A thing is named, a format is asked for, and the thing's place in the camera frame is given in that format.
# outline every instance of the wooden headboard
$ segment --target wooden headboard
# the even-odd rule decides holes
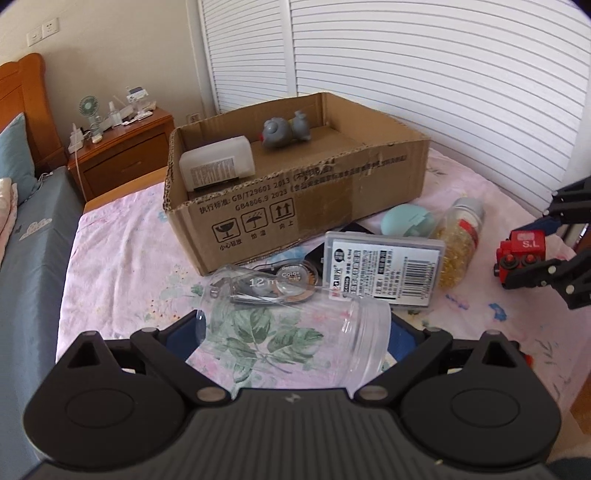
[[[0,131],[19,113],[25,113],[36,175],[67,163],[49,109],[44,73],[45,62],[38,53],[0,66]]]

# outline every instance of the white cable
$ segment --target white cable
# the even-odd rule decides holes
[[[88,200],[86,199],[86,192],[84,191],[84,185],[82,185],[82,177],[80,176],[80,167],[78,166],[78,150],[74,150],[74,162],[76,162],[76,171],[78,172],[78,181],[80,182],[80,188],[82,189],[82,196],[84,197],[84,201],[87,203]]]

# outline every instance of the black plastic device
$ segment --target black plastic device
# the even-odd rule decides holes
[[[418,346],[352,399],[245,389],[232,400],[185,363],[204,329],[193,311],[128,340],[81,333],[25,411],[46,457],[26,478],[554,478],[543,462],[560,412],[500,332],[415,330]]]

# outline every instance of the jar lid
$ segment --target jar lid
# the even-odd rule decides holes
[[[460,197],[453,202],[453,207],[464,207],[474,212],[474,214],[482,221],[484,221],[484,204],[481,200],[470,197]]]

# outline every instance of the floral bedsheet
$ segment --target floral bedsheet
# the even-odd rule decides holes
[[[162,210],[162,196],[159,184],[81,218],[61,305],[57,359],[82,331],[126,338],[145,326],[166,328],[199,307],[207,279],[186,259]],[[428,310],[402,316],[416,327],[439,326],[457,338],[476,339],[484,330],[501,330],[533,356],[534,371],[567,410],[591,370],[590,309],[569,311],[549,287],[504,290],[492,275],[495,250],[511,229],[531,222],[532,215],[491,182],[431,150],[423,195],[415,202],[440,214],[460,196],[481,198],[486,208],[468,274],[453,290],[437,292]],[[382,215],[360,223],[379,232]],[[322,241],[311,239],[264,262],[303,258]],[[573,251],[552,236],[548,256],[570,258]],[[231,360],[199,350],[188,362],[233,394],[241,387],[274,386],[257,371],[235,375]],[[314,365],[302,362],[301,368]]]

